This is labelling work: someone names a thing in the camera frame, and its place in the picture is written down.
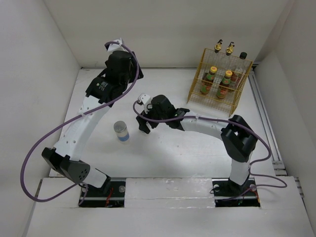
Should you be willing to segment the yellow cap sauce bottle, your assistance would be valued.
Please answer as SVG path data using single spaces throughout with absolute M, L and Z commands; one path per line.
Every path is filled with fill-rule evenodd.
M 200 93 L 203 95 L 206 95 L 210 92 L 211 87 L 214 83 L 214 79 L 217 73 L 217 67 L 211 66 L 209 68 L 209 71 L 207 73 L 204 73 L 201 87 L 200 87 Z
M 219 86 L 218 86 L 218 90 L 216 93 L 216 97 L 218 99 L 224 99 L 226 97 L 226 94 L 228 92 L 228 88 L 231 82 L 231 77 L 233 75 L 233 72 L 231 70 L 227 70 L 225 71 L 225 75 L 222 78 Z

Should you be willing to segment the dark liquid square bottle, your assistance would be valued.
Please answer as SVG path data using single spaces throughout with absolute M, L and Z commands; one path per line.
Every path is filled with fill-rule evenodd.
M 215 44 L 215 46 L 214 46 L 214 52 L 215 52 L 215 53 L 219 53 L 219 52 L 221 51 L 222 42 L 223 42 L 223 40 L 220 39 L 220 40 L 218 40 L 218 42 Z

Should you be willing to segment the clear square oil bottle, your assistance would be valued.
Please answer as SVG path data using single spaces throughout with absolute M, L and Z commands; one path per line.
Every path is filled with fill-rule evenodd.
M 233 41 L 230 42 L 229 46 L 226 48 L 226 55 L 227 56 L 230 56 L 233 53 L 234 46 L 235 46 L 235 43 Z

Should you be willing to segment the red label clear bottle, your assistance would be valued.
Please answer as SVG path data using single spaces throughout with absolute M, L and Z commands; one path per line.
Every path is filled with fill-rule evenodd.
M 235 65 L 232 66 L 233 74 L 231 76 L 231 82 L 229 84 L 228 92 L 234 92 L 237 89 L 237 86 L 244 72 L 244 63 L 245 63 L 246 58 L 247 58 L 247 53 L 242 52 L 239 56 L 239 59 L 235 63 Z

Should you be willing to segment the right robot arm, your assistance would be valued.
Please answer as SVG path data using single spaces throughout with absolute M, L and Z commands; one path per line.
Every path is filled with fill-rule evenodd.
M 246 189 L 250 157 L 257 138 L 252 135 L 252 129 L 241 116 L 233 116 L 226 121 L 204 118 L 189 109 L 175 108 L 164 95 L 152 98 L 143 93 L 134 104 L 143 106 L 143 111 L 136 120 L 139 123 L 139 130 L 146 134 L 158 124 L 165 123 L 172 129 L 198 132 L 221 140 L 232 159 L 227 187 L 235 195 Z

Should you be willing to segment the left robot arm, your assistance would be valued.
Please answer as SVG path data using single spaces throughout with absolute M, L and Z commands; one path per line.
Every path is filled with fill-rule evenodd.
M 106 61 L 106 68 L 94 78 L 78 111 L 79 119 L 70 123 L 64 135 L 52 148 L 44 148 L 42 157 L 51 169 L 76 184 L 93 186 L 100 196 L 110 191 L 108 176 L 81 160 L 84 147 L 100 119 L 121 96 L 128 84 L 143 76 L 133 52 L 116 50 Z

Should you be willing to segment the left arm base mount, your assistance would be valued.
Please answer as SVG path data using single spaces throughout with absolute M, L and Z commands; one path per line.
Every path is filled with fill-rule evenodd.
M 126 178 L 112 178 L 105 193 L 92 185 L 81 187 L 79 207 L 123 208 L 125 202 Z

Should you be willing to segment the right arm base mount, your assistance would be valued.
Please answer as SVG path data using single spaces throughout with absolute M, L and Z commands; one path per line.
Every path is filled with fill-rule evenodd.
M 212 178 L 210 194 L 214 196 L 215 207 L 260 207 L 257 191 L 246 192 L 253 185 L 254 178 L 249 178 L 243 186 L 228 178 Z

